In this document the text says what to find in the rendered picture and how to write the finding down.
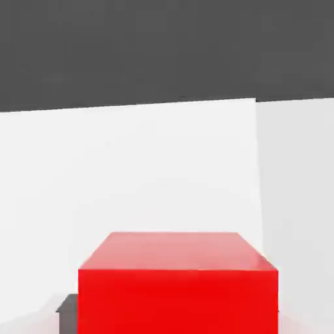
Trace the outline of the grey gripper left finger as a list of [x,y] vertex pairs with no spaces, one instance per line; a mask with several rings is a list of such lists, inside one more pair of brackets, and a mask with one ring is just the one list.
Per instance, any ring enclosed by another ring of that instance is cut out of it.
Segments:
[[34,313],[23,334],[77,334],[78,295],[69,294],[63,301],[53,297]]

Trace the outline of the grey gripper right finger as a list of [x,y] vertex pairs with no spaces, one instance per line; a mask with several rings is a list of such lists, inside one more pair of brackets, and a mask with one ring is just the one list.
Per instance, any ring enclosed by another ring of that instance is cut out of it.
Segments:
[[280,309],[279,334],[316,334],[316,331],[300,314]]

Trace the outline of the small red cube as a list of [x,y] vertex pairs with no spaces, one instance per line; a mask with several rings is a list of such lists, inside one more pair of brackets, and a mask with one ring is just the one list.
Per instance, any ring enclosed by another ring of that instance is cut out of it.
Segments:
[[78,334],[279,334],[277,269],[233,232],[113,232],[78,270]]

